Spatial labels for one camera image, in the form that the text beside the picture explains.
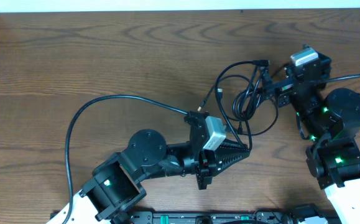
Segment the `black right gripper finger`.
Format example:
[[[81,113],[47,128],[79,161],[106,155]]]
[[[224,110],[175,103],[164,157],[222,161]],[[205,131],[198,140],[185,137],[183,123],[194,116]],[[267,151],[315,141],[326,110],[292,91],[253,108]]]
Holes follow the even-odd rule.
[[[272,84],[273,83],[273,80],[270,76],[268,67],[259,67],[259,71],[260,71],[259,80],[260,80],[261,84]]]
[[[265,82],[260,87],[260,96],[262,100],[268,100],[272,97],[278,97],[292,89],[291,80],[282,80],[277,83]]]

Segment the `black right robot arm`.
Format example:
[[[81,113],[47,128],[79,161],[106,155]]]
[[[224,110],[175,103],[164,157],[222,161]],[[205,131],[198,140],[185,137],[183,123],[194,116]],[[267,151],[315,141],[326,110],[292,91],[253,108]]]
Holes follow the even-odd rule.
[[[360,223],[360,94],[348,88],[321,91],[331,82],[360,78],[332,78],[331,59],[304,45],[284,66],[279,82],[269,75],[269,61],[262,60],[262,96],[273,96],[279,106],[292,105],[300,128],[306,128],[312,146],[306,150],[311,175],[324,190],[341,223]]]

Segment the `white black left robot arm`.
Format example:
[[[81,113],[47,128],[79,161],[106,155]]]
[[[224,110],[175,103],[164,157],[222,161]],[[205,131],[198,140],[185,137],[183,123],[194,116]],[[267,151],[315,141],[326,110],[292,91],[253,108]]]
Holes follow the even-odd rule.
[[[153,129],[136,132],[127,148],[100,164],[72,203],[49,222],[124,223],[146,196],[143,180],[194,175],[198,188],[205,190],[213,177],[249,157],[247,146],[226,138],[219,118],[190,111],[184,120],[190,125],[189,141],[167,144]]]

